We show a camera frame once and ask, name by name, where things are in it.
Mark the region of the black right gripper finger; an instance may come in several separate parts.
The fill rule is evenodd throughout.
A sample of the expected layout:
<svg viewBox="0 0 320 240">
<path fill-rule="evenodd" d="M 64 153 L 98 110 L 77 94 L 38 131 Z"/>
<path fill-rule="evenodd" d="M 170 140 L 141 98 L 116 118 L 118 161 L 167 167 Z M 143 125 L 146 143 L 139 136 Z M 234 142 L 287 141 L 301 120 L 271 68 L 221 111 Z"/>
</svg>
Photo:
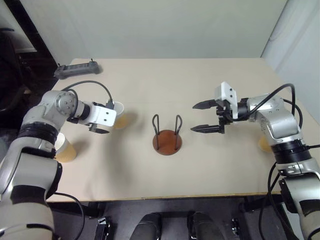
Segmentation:
<svg viewBox="0 0 320 240">
<path fill-rule="evenodd" d="M 220 126 L 219 125 L 208 125 L 208 124 L 202 124 L 194 126 L 190 129 L 191 131 L 198 132 L 198 133 L 220 133 Z"/>
<path fill-rule="evenodd" d="M 205 109 L 210 109 L 212 107 L 216 107 L 217 105 L 218 104 L 214 99 L 210 99 L 210 100 L 198 102 L 192 108 L 198 109 L 198 110 L 205 110 Z"/>
</svg>

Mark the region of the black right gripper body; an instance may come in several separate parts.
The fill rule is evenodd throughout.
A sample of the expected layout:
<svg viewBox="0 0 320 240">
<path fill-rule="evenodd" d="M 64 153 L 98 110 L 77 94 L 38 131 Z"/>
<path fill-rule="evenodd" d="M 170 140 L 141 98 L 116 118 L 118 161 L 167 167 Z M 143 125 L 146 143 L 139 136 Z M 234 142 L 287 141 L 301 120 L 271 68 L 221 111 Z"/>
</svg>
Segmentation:
<svg viewBox="0 0 320 240">
<path fill-rule="evenodd" d="M 216 115 L 218 116 L 219 133 L 225 133 L 225 126 L 233 122 L 232 110 L 227 100 L 216 100 Z"/>
</svg>

